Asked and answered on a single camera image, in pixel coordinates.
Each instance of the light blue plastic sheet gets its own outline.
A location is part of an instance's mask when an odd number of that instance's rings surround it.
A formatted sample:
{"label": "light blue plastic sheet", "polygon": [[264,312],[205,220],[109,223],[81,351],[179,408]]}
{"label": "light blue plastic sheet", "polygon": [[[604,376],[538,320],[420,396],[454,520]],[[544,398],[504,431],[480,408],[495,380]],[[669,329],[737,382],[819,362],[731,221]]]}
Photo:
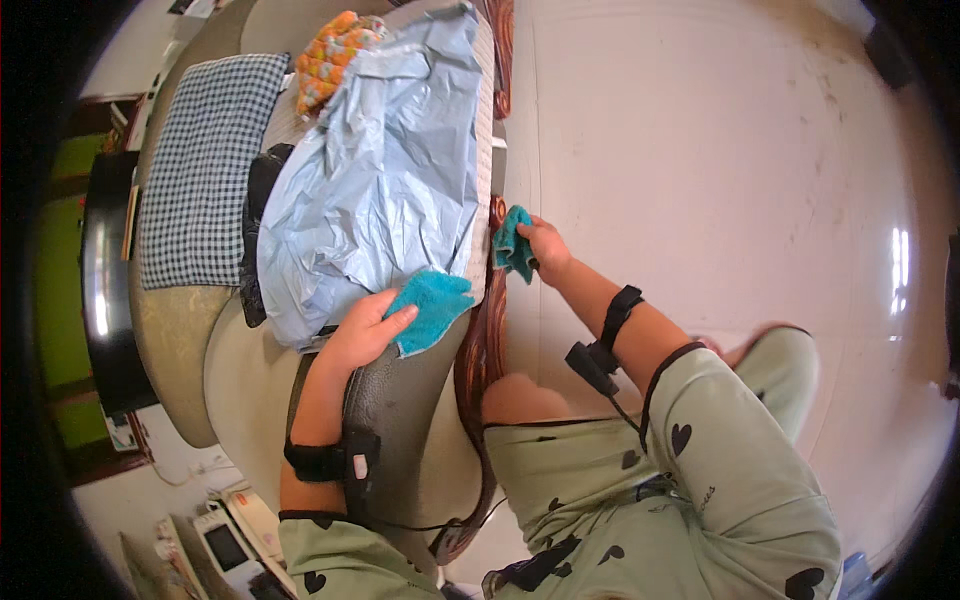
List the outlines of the light blue plastic sheet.
{"label": "light blue plastic sheet", "polygon": [[349,64],[261,220],[257,272],[276,339],[306,349],[368,293],[462,276],[477,209],[477,19],[431,12]]}

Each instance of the orange floral cloth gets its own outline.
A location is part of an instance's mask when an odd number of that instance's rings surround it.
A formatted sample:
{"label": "orange floral cloth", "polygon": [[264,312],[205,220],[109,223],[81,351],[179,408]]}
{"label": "orange floral cloth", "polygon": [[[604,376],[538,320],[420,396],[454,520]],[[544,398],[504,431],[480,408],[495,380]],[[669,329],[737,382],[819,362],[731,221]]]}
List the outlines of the orange floral cloth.
{"label": "orange floral cloth", "polygon": [[297,57],[297,114],[316,113],[337,91],[344,67],[357,52],[370,48],[386,34],[381,18],[358,17],[353,11],[343,11],[324,25]]}

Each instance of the white appliance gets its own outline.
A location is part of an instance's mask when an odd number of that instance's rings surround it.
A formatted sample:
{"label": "white appliance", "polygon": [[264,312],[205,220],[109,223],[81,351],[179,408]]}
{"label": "white appliance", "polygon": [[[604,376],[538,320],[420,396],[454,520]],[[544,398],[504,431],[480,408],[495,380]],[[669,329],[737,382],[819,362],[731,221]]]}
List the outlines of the white appliance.
{"label": "white appliance", "polygon": [[240,597],[255,600],[250,592],[251,580],[263,573],[263,564],[247,546],[232,520],[219,504],[208,504],[206,515],[193,519],[213,566]]}

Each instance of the checkered pillow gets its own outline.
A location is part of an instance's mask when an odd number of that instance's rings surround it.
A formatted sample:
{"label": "checkered pillow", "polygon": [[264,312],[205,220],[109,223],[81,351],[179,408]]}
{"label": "checkered pillow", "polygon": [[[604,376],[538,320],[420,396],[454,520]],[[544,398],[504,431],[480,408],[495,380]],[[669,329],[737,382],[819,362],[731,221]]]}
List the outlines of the checkered pillow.
{"label": "checkered pillow", "polygon": [[240,284],[247,176],[289,60],[242,55],[183,74],[140,207],[144,288]]}

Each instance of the person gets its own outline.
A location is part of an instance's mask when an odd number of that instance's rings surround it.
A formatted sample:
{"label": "person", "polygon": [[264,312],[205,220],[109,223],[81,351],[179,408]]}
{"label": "person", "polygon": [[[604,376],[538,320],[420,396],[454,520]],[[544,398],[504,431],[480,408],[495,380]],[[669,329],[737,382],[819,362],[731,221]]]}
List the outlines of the person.
{"label": "person", "polygon": [[[620,287],[574,258],[540,218],[517,228],[543,282],[601,335]],[[344,389],[416,318],[382,315],[396,291],[357,302],[313,363],[290,438],[340,440]],[[494,472],[533,558],[483,582],[488,598],[835,597],[841,548],[816,477],[794,450],[816,387],[810,336],[789,324],[723,354],[691,341],[648,302],[634,307],[613,354],[644,395],[641,439],[621,418],[584,418],[529,377],[495,382],[483,400]],[[338,483],[308,484],[284,464],[279,536],[309,598],[428,598],[426,575],[351,523]]]}

